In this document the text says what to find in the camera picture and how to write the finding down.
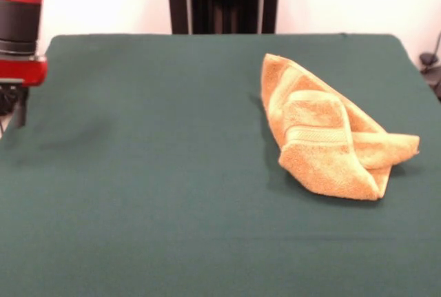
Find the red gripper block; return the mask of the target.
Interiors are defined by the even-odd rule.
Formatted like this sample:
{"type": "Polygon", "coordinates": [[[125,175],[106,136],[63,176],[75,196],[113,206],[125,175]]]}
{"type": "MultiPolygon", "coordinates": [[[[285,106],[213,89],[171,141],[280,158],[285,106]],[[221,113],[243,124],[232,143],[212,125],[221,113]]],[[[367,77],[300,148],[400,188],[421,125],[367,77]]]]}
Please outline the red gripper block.
{"type": "Polygon", "coordinates": [[[27,87],[40,86],[48,74],[45,56],[4,56],[1,55],[1,84],[22,85],[17,101],[17,127],[26,123],[28,107],[27,87]]]}

